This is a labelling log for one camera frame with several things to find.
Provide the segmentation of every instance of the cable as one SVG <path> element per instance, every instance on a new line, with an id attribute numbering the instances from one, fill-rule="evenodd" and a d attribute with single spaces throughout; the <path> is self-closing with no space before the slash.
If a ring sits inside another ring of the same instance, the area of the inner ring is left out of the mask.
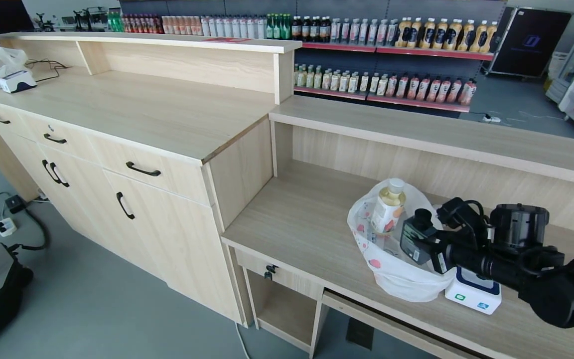
<path id="1" fill-rule="evenodd" d="M 251 359 L 249 357 L 249 353 L 247 352 L 247 348 L 245 347 L 245 342 L 243 341 L 243 337 L 241 336 L 241 330 L 239 329 L 239 324 L 238 323 L 234 323 L 234 325 L 236 326 L 236 332 L 239 335 L 239 340 L 241 340 L 241 345 L 243 347 L 243 352 L 245 353 L 245 357 L 247 359 Z"/>

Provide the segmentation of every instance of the juice bottle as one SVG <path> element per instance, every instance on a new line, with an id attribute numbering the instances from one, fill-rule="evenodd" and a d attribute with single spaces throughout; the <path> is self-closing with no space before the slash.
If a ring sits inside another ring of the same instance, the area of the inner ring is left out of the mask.
<path id="1" fill-rule="evenodd" d="M 437 92 L 440 91 L 440 76 L 436 77 L 435 80 L 431 83 L 431 88 L 429 89 L 429 94 L 427 95 L 427 101 L 435 102 L 435 98 L 437 97 Z"/>
<path id="2" fill-rule="evenodd" d="M 457 37 L 462 31 L 462 20 L 456 18 L 446 31 L 446 38 L 444 40 L 444 50 L 454 50 L 457 44 Z"/>
<path id="3" fill-rule="evenodd" d="M 488 38 L 486 24 L 487 21 L 483 20 L 481 25 L 478 26 L 478 29 L 475 31 L 475 41 L 473 41 L 469 51 L 480 52 L 480 47 L 486 44 L 486 40 Z"/>
<path id="4" fill-rule="evenodd" d="M 467 20 L 467 25 L 464 26 L 462 30 L 464 32 L 464 36 L 462 37 L 462 41 L 460 45 L 457 46 L 458 51 L 467 51 L 469 50 L 469 46 L 473 44 L 475 41 L 475 21 L 474 20 Z"/>
<path id="5" fill-rule="evenodd" d="M 442 104 L 442 102 L 446 100 L 449 88 L 451 88 L 451 78 L 447 77 L 446 80 L 444 80 L 444 82 L 442 82 L 442 84 L 440 85 L 440 90 L 437 92 L 435 102 Z"/>
<path id="6" fill-rule="evenodd" d="M 407 98 L 410 100 L 415 100 L 418 94 L 418 87 L 420 86 L 420 79 L 417 73 L 413 75 L 413 78 L 409 81 L 409 91 L 407 93 Z"/>
<path id="7" fill-rule="evenodd" d="M 437 30 L 435 30 L 435 39 L 433 40 L 432 48 L 442 48 L 444 45 L 444 40 L 446 39 L 446 32 L 448 30 L 448 23 L 446 23 L 446 18 L 441 18 L 440 23 L 437 25 Z"/>
<path id="8" fill-rule="evenodd" d="M 397 98 L 405 97 L 405 92 L 408 83 L 409 83 L 409 76 L 407 75 L 407 73 L 405 73 L 398 81 L 398 91 L 396 92 Z"/>
<path id="9" fill-rule="evenodd" d="M 396 227 L 404 211 L 406 196 L 405 181 L 392 178 L 389 184 L 380 190 L 376 207 L 371 216 L 371 225 L 376 232 L 390 232 Z"/>
<path id="10" fill-rule="evenodd" d="M 486 54 L 490 50 L 490 41 L 493 35 L 497 32 L 497 21 L 490 23 L 490 27 L 487 29 L 487 39 L 486 43 L 480 47 L 480 52 Z"/>
<path id="11" fill-rule="evenodd" d="M 417 17 L 415 18 L 415 22 L 411 25 L 411 30 L 409 32 L 409 41 L 407 43 L 407 47 L 414 48 L 418 44 L 418 34 L 420 33 L 420 29 L 422 28 L 422 18 Z"/>
<path id="12" fill-rule="evenodd" d="M 451 91 L 449 91 L 448 96 L 446 97 L 446 101 L 449 103 L 455 102 L 455 100 L 457 99 L 457 94 L 460 92 L 461 88 L 462 88 L 462 81 L 460 79 L 454 81 L 453 84 L 451 85 Z"/>
<path id="13" fill-rule="evenodd" d="M 435 36 L 435 18 L 429 17 L 424 24 L 424 36 L 420 41 L 420 48 L 431 48 Z"/>

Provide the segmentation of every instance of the shelf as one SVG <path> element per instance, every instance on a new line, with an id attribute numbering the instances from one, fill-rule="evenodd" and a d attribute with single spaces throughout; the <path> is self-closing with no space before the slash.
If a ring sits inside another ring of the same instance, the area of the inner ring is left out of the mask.
<path id="1" fill-rule="evenodd" d="M 376 52 L 375 46 L 344 45 L 342 43 L 303 42 L 302 46 L 303 46 L 303 48 L 319 48 L 321 50 Z"/>
<path id="2" fill-rule="evenodd" d="M 298 86 L 294 86 L 293 90 L 298 91 L 298 92 L 305 92 L 305 93 L 315 93 L 317 95 L 351 98 L 353 100 L 365 100 L 367 98 L 367 94 L 364 92 L 348 93 L 348 92 L 340 92 L 340 91 L 330 91 L 330 90 L 325 90 L 325 89 L 301 88 Z"/>
<path id="3" fill-rule="evenodd" d="M 438 102 L 409 100 L 408 98 L 385 97 L 385 96 L 375 96 L 375 95 L 367 96 L 367 101 L 385 102 L 387 104 L 424 107 L 426 109 L 438 109 L 438 110 L 456 111 L 456 112 L 469 112 L 469 110 L 471 109 L 471 107 L 469 107 L 469 106 L 449 104 L 447 102 L 440 104 Z"/>

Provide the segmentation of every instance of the counter top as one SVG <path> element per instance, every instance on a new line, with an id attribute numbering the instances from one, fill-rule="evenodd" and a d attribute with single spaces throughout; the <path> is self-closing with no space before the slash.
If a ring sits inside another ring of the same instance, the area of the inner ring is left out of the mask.
<path id="1" fill-rule="evenodd" d="M 574 139 L 303 96 L 270 119 L 574 182 Z"/>
<path id="2" fill-rule="evenodd" d="M 132 32 L 10 32 L 0 38 L 50 41 L 90 41 L 137 43 L 144 45 L 165 45 L 179 47 L 215 48 L 251 52 L 284 54 L 302 47 L 301 41 L 281 39 L 245 39 L 242 42 L 206 41 L 214 36 L 136 34 Z"/>
<path id="3" fill-rule="evenodd" d="M 54 76 L 47 66 L 33 76 Z M 160 148 L 205 163 L 274 108 L 274 94 L 85 68 L 9 94 L 0 104 Z"/>

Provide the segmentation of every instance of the bottle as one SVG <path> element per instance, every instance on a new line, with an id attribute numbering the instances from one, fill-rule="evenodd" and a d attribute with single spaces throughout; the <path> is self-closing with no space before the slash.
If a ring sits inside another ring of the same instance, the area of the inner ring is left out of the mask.
<path id="1" fill-rule="evenodd" d="M 331 86 L 331 69 L 327 69 L 325 71 L 325 75 L 323 75 L 323 89 L 329 89 Z"/>
<path id="2" fill-rule="evenodd" d="M 413 78 L 409 81 L 409 91 L 407 92 L 407 98 L 410 100 L 415 100 L 418 94 L 418 87 L 420 86 L 420 78 L 417 73 L 413 75 Z"/>
<path id="3" fill-rule="evenodd" d="M 356 93 L 358 90 L 358 79 L 360 79 L 360 77 L 358 77 L 358 71 L 351 74 L 351 77 L 349 77 L 348 93 Z"/>
<path id="4" fill-rule="evenodd" d="M 369 88 L 369 72 L 363 73 L 360 79 L 360 92 L 367 92 L 367 88 Z"/>
<path id="5" fill-rule="evenodd" d="M 411 25 L 411 30 L 409 32 L 409 41 L 407 47 L 415 48 L 418 44 L 418 35 L 420 34 L 420 29 L 422 28 L 422 18 L 415 18 L 415 22 Z"/>
<path id="6" fill-rule="evenodd" d="M 360 24 L 360 34 L 358 35 L 358 44 L 365 45 L 367 43 L 367 32 L 369 30 L 369 20 L 366 18 L 362 19 Z"/>
<path id="7" fill-rule="evenodd" d="M 405 42 L 405 25 L 406 25 L 406 18 L 403 17 L 402 22 L 398 24 L 398 30 L 396 34 L 396 42 L 394 43 L 395 47 L 405 47 L 407 44 Z"/>
<path id="8" fill-rule="evenodd" d="M 480 52 L 480 48 L 486 44 L 486 40 L 488 38 L 487 34 L 487 21 L 483 20 L 481 25 L 478 26 L 478 29 L 475 31 L 475 40 L 469 48 L 470 52 Z"/>
<path id="9" fill-rule="evenodd" d="M 442 48 L 444 46 L 447 30 L 448 23 L 446 23 L 446 18 L 441 18 L 440 23 L 437 25 L 437 30 L 435 30 L 435 39 L 433 40 L 432 48 Z"/>
<path id="10" fill-rule="evenodd" d="M 406 195 L 405 181 L 399 178 L 392 178 L 389 184 L 380 190 L 376 207 L 371 216 L 371 225 L 375 232 L 391 232 L 403 214 Z"/>
<path id="11" fill-rule="evenodd" d="M 387 75 L 382 75 L 382 77 L 380 77 L 380 81 L 378 81 L 378 90 L 376 90 L 376 96 L 385 95 L 385 91 L 387 91 L 387 82 L 389 82 Z"/>
<path id="12" fill-rule="evenodd" d="M 437 97 L 437 92 L 440 91 L 440 76 L 436 77 L 435 80 L 431 83 L 431 88 L 429 89 L 429 94 L 427 95 L 427 101 L 435 102 L 435 98 Z"/>
<path id="13" fill-rule="evenodd" d="M 462 37 L 462 41 L 460 45 L 457 46 L 458 51 L 468 51 L 469 46 L 473 44 L 475 41 L 475 21 L 474 20 L 467 20 L 467 24 L 464 26 L 462 33 L 464 36 Z"/>
<path id="14" fill-rule="evenodd" d="M 471 85 L 466 89 L 466 92 L 462 92 L 464 96 L 462 101 L 460 101 L 460 105 L 469 106 L 471 105 L 471 100 L 473 95 L 475 95 L 475 91 L 478 89 L 478 86 L 475 84 L 475 81 L 471 83 Z"/>
<path id="15" fill-rule="evenodd" d="M 387 23 L 389 20 L 380 20 L 380 26 L 378 27 L 378 35 L 376 36 L 376 45 L 385 45 L 385 40 L 387 39 Z"/>
<path id="16" fill-rule="evenodd" d="M 349 32 L 349 43 L 357 44 L 358 43 L 358 33 L 360 32 L 360 25 L 358 24 L 360 21 L 359 18 L 354 18 L 353 22 L 351 23 L 351 31 Z"/>
<path id="17" fill-rule="evenodd" d="M 389 23 L 387 27 L 387 39 L 385 39 L 385 46 L 393 46 L 396 43 L 396 33 L 398 31 L 398 19 L 395 18 Z"/>
<path id="18" fill-rule="evenodd" d="M 376 45 L 376 36 L 378 36 L 378 19 L 374 18 L 371 20 L 371 25 L 369 26 L 369 36 L 367 37 L 367 45 Z"/>
<path id="19" fill-rule="evenodd" d="M 446 101 L 453 103 L 457 99 L 457 94 L 460 92 L 460 88 L 462 88 L 462 80 L 457 79 L 456 81 L 451 84 L 451 91 L 449 91 L 448 96 L 446 97 Z"/>
<path id="20" fill-rule="evenodd" d="M 338 91 L 338 85 L 340 82 L 340 71 L 334 71 L 333 74 L 331 75 L 331 85 L 329 87 L 329 89 L 331 91 Z"/>
<path id="21" fill-rule="evenodd" d="M 397 98 L 404 98 L 406 92 L 406 86 L 409 83 L 409 76 L 405 74 L 398 80 L 398 91 L 396 92 Z"/>
<path id="22" fill-rule="evenodd" d="M 342 29 L 341 29 L 341 42 L 342 43 L 349 43 L 349 28 L 350 27 L 351 27 L 351 25 L 349 25 L 349 19 L 344 18 L 344 23 L 342 23 Z"/>
<path id="23" fill-rule="evenodd" d="M 385 91 L 385 96 L 393 97 L 396 93 L 396 85 L 398 84 L 398 77 L 393 74 L 389 79 L 389 84 L 387 85 L 387 90 Z"/>
<path id="24" fill-rule="evenodd" d="M 480 52 L 486 54 L 490 50 L 490 42 L 493 39 L 494 34 L 497 32 L 497 21 L 490 23 L 490 27 L 487 28 L 487 40 L 484 45 L 480 47 Z"/>
<path id="25" fill-rule="evenodd" d="M 309 16 L 305 16 L 305 19 L 302 21 L 302 40 L 309 41 L 309 30 L 311 28 L 311 21 L 309 20 Z"/>
<path id="26" fill-rule="evenodd" d="M 457 38 L 460 36 L 462 31 L 462 20 L 456 18 L 453 19 L 453 23 L 446 30 L 446 36 L 444 37 L 444 50 L 454 50 L 457 44 Z"/>
<path id="27" fill-rule="evenodd" d="M 369 86 L 369 93 L 375 95 L 378 91 L 378 81 L 380 81 L 380 74 L 375 72 L 371 77 L 371 86 Z"/>
<path id="28" fill-rule="evenodd" d="M 424 24 L 424 36 L 420 41 L 420 48 L 431 48 L 433 37 L 435 36 L 435 18 L 429 17 Z"/>
<path id="29" fill-rule="evenodd" d="M 435 102 L 442 104 L 446 100 L 449 88 L 451 88 L 451 78 L 447 77 L 446 80 L 444 80 L 444 82 L 442 82 L 440 85 L 440 90 L 437 92 Z"/>

